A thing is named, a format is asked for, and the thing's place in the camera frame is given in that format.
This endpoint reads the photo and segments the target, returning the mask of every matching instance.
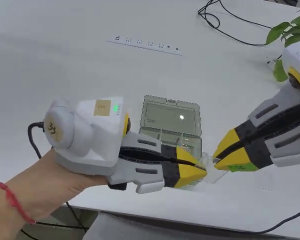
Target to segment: sticker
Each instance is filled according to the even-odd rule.
[[[97,99],[94,106],[94,116],[109,116],[111,108],[111,100]]]
[[[227,166],[231,172],[254,172],[259,170],[254,164],[234,164]]]
[[[46,133],[49,133],[56,142],[60,142],[64,136],[64,133],[50,114],[47,115],[46,119],[44,120],[44,124]]]

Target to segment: white desk surface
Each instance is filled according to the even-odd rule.
[[[296,8],[262,0],[223,0],[243,18],[274,26]],[[145,95],[200,105],[203,151],[212,154],[228,129],[245,121],[279,89],[267,68],[282,47],[251,47],[209,28],[196,11],[204,0],[0,0],[0,181],[37,157],[27,127],[51,101],[126,97],[138,131]],[[262,44],[267,29],[244,23],[216,5],[221,29]],[[116,35],[179,47],[183,56],[106,42]],[[35,131],[44,153],[49,144]],[[228,173],[192,191],[166,188],[137,195],[99,186],[70,204],[149,218],[260,231],[300,211],[300,165]],[[272,232],[300,238],[300,217]]]

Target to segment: wrist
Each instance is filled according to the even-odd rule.
[[[0,189],[0,239],[13,239],[26,221],[6,199],[6,191]]]

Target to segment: black cable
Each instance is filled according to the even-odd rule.
[[[43,121],[40,121],[40,122],[34,122],[34,123],[31,123],[29,126],[28,126],[28,138],[29,138],[29,142],[31,144],[31,146],[33,147],[36,155],[38,156],[39,159],[41,159],[41,154],[40,154],[40,151],[37,147],[37,145],[35,144],[34,142],[34,138],[32,136],[32,129],[34,127],[38,127],[40,129],[44,129],[44,122]]]
[[[82,222],[80,221],[80,219],[77,217],[74,209],[72,208],[72,206],[66,201],[65,204],[68,206],[68,208],[70,209],[70,211],[72,212],[74,218],[76,219],[76,221],[78,222],[78,224],[82,227],[82,229],[84,230],[84,232],[87,232],[86,227],[82,224]]]
[[[297,6],[297,0],[284,0],[284,2],[290,6]]]
[[[198,10],[198,15],[199,15],[200,17],[202,17],[202,18],[208,23],[208,25],[209,25],[211,28],[217,30],[218,32],[220,32],[220,33],[222,33],[222,34],[228,36],[229,38],[231,38],[231,39],[233,39],[233,40],[236,40],[236,41],[238,41],[238,42],[240,42],[240,43],[242,43],[242,44],[246,44],[246,45],[249,45],[249,46],[258,46],[258,47],[262,47],[262,46],[265,46],[265,45],[266,45],[266,44],[254,44],[254,43],[245,42],[245,41],[242,41],[242,40],[240,40],[240,39],[238,39],[238,38],[236,38],[236,37],[234,37],[234,36],[229,35],[228,33],[224,32],[224,31],[221,31],[221,30],[219,29],[219,27],[220,27],[220,25],[221,25],[220,19],[219,19],[216,15],[207,12],[207,8],[208,8],[209,6],[211,6],[211,5],[213,5],[213,4],[216,4],[216,3],[220,3],[221,6],[222,6],[222,8],[223,8],[227,13],[229,13],[231,16],[233,16],[233,17],[235,17],[235,18],[238,18],[238,19],[240,19],[240,20],[242,20],[242,21],[244,21],[244,22],[250,23],[250,24],[254,24],[254,25],[257,25],[257,26],[260,26],[260,27],[264,27],[264,28],[267,28],[267,29],[271,29],[270,26],[266,26],[266,25],[263,25],[263,24],[260,24],[260,23],[254,22],[254,21],[249,21],[249,20],[247,20],[247,19],[244,19],[244,18],[242,18],[242,17],[239,17],[239,16],[233,14],[232,12],[230,12],[229,10],[226,9],[226,7],[223,5],[223,3],[221,2],[221,0],[215,0],[215,1],[214,1],[214,0],[210,0],[210,1],[207,2],[207,4],[206,4],[205,6],[203,6],[202,8],[200,8],[200,9]],[[211,21],[209,21],[208,18],[207,18],[207,16],[214,17],[214,18],[217,20],[217,25],[215,26]]]
[[[40,151],[37,147],[37,145],[35,144],[34,142],[34,139],[33,139],[33,135],[32,135],[32,129],[33,128],[40,128],[44,131],[44,122],[43,121],[40,121],[40,122],[34,122],[34,123],[31,123],[29,126],[28,126],[28,129],[27,129],[27,133],[28,133],[28,139],[29,139],[29,142],[31,144],[31,146],[33,147],[36,155],[38,156],[39,159],[41,159],[41,154],[40,154]],[[72,208],[72,206],[68,203],[68,202],[65,202],[65,204],[67,205],[67,207],[70,209],[71,213],[73,214],[74,218],[76,219],[76,221],[78,222],[78,224],[80,225],[80,227],[75,227],[76,229],[83,229],[84,232],[87,232],[87,227],[85,227],[82,222],[80,221],[80,219],[78,218],[78,216],[76,215],[74,209]],[[41,225],[47,225],[47,226],[55,226],[55,227],[64,227],[66,228],[67,226],[65,225],[57,225],[57,224],[44,224],[43,222],[40,222],[39,224]]]
[[[45,222],[40,222],[40,221],[37,221],[36,224],[38,224],[38,225],[44,225],[44,226],[67,228],[67,229],[86,229],[86,230],[89,230],[89,227],[68,226],[68,225],[61,225],[61,224],[54,224],[54,223],[45,223]]]
[[[33,239],[33,240],[39,240],[38,238],[35,238],[35,237],[33,237],[33,236],[31,236],[30,234],[28,234],[28,233],[26,233],[24,230],[20,230],[24,235],[26,235],[28,238],[31,238],[31,239]]]
[[[287,217],[286,219],[282,220],[281,222],[279,222],[277,225],[274,225],[273,227],[270,227],[266,230],[263,230],[263,231],[254,231],[252,233],[254,234],[266,234],[266,233],[269,233],[277,228],[279,228],[280,226],[282,226],[283,224],[291,221],[291,220],[294,220],[296,218],[300,217],[300,212],[298,212],[297,214],[293,215],[293,216],[290,216],[290,217]]]

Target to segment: red string bracelet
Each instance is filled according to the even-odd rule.
[[[30,216],[27,215],[27,213],[23,210],[21,204],[19,203],[19,201],[17,200],[16,196],[14,195],[14,193],[8,188],[7,185],[5,185],[4,183],[0,182],[0,188],[2,190],[5,190],[6,194],[5,197],[7,199],[7,201],[9,202],[9,204],[16,208],[18,210],[18,212],[20,213],[20,215],[22,216],[22,218],[29,224],[36,224],[36,221],[33,220]]]

